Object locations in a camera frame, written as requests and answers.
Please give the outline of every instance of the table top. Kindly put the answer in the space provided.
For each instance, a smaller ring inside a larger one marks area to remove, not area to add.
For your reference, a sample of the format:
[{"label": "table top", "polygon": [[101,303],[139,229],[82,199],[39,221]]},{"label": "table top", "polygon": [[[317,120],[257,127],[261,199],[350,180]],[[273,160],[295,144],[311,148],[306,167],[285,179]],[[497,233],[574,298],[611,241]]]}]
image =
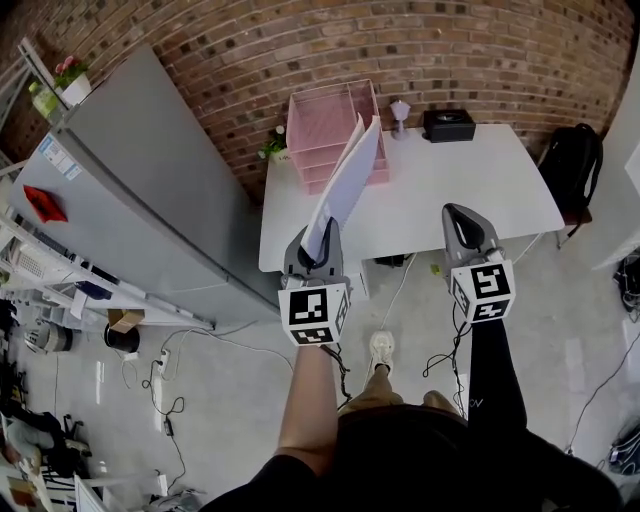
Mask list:
[{"label": "table top", "polygon": [[[345,262],[444,248],[442,207],[457,203],[491,221],[501,239],[564,227],[526,149],[508,125],[477,125],[472,141],[432,144],[421,128],[397,141],[383,132],[389,183],[365,187],[341,233]],[[260,270],[282,270],[287,246],[319,195],[307,195],[291,162],[270,162]]]}]

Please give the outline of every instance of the black backpack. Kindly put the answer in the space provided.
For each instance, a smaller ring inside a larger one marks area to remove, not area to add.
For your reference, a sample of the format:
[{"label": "black backpack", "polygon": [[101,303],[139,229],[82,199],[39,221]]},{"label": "black backpack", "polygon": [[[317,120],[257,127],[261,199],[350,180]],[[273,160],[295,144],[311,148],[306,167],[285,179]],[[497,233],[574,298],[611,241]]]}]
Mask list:
[{"label": "black backpack", "polygon": [[[539,169],[560,212],[578,218],[578,225],[569,236],[582,224],[601,167],[602,142],[591,126],[581,123],[575,128],[558,128],[553,132],[549,150]],[[589,176],[591,186],[585,197]]]}]

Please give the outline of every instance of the pink storage organizer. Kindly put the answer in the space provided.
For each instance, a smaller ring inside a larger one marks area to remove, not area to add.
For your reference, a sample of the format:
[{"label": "pink storage organizer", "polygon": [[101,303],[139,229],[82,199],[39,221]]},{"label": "pink storage organizer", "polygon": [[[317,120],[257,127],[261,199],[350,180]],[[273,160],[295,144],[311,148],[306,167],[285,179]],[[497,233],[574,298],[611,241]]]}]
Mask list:
[{"label": "pink storage organizer", "polygon": [[[289,100],[287,147],[308,194],[320,194],[335,169],[342,150],[356,127],[358,114],[364,127],[378,115],[371,80],[296,92]],[[382,141],[367,185],[389,181],[389,166]]]}]

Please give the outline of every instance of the black bucket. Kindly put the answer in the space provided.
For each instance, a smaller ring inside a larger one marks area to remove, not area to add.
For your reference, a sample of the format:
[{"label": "black bucket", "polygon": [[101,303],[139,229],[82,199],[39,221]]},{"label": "black bucket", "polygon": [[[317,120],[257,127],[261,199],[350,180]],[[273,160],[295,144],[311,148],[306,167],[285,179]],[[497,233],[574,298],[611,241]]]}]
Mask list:
[{"label": "black bucket", "polygon": [[126,333],[112,331],[109,329],[109,324],[107,324],[104,328],[104,342],[107,344],[107,347],[131,354],[138,351],[138,347],[140,346],[140,333],[135,327]]}]

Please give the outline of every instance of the gray refrigerator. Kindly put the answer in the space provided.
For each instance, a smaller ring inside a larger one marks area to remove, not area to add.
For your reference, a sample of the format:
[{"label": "gray refrigerator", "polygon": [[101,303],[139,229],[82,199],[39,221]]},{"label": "gray refrigerator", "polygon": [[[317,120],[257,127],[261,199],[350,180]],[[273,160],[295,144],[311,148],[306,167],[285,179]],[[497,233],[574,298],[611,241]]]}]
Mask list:
[{"label": "gray refrigerator", "polygon": [[[68,222],[40,222],[23,185],[51,194]],[[10,203],[71,252],[203,319],[279,318],[279,277],[258,269],[260,215],[149,46],[49,132]]]}]

